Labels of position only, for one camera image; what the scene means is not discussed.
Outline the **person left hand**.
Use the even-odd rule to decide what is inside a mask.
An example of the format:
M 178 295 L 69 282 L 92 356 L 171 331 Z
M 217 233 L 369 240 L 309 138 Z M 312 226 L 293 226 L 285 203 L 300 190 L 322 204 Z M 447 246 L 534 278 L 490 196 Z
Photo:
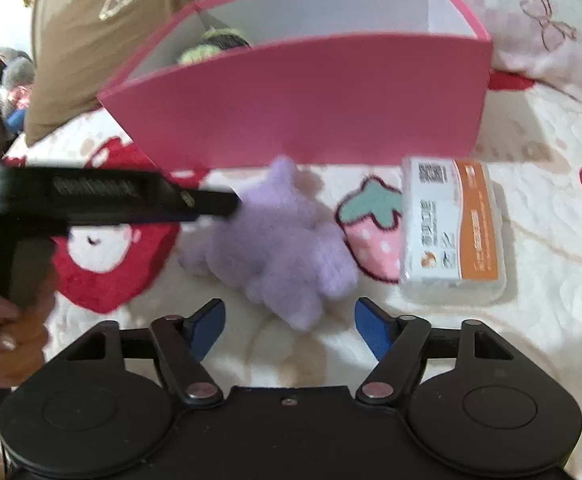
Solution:
M 58 274 L 50 266 L 35 301 L 20 309 L 0 297 L 0 389 L 17 387 L 44 366 L 46 322 L 56 304 Z

